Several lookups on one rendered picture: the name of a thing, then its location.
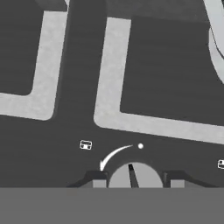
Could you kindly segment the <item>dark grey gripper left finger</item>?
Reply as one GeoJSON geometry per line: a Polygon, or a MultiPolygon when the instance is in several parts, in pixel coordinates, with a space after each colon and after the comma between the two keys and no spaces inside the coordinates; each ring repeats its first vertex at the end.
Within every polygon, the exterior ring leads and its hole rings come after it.
{"type": "Polygon", "coordinates": [[[79,188],[93,180],[105,180],[108,181],[109,173],[107,171],[87,171],[84,177],[75,183],[68,185],[68,187],[79,188]]]}

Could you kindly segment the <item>dark grey stove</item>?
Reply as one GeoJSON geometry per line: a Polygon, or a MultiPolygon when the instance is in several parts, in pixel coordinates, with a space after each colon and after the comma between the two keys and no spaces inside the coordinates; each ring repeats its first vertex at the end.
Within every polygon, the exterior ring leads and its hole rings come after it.
{"type": "Polygon", "coordinates": [[[132,162],[224,187],[224,0],[0,0],[0,187],[132,162]]]}

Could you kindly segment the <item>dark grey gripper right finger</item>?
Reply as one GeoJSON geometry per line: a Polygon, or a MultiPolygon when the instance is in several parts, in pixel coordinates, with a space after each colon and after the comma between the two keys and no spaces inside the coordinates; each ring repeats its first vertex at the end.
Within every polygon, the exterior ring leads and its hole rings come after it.
{"type": "Polygon", "coordinates": [[[208,187],[208,188],[217,188],[217,185],[211,185],[201,180],[192,178],[184,171],[164,171],[162,174],[162,182],[165,188],[170,188],[172,186],[173,180],[184,180],[196,186],[208,187]]]}

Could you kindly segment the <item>grey stove knob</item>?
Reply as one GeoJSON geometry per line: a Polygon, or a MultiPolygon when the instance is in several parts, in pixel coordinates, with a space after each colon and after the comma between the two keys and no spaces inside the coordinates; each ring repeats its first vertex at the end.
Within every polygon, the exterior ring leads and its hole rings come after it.
{"type": "Polygon", "coordinates": [[[109,188],[162,188],[158,173],[147,164],[132,162],[119,167],[111,176],[109,188]]]}

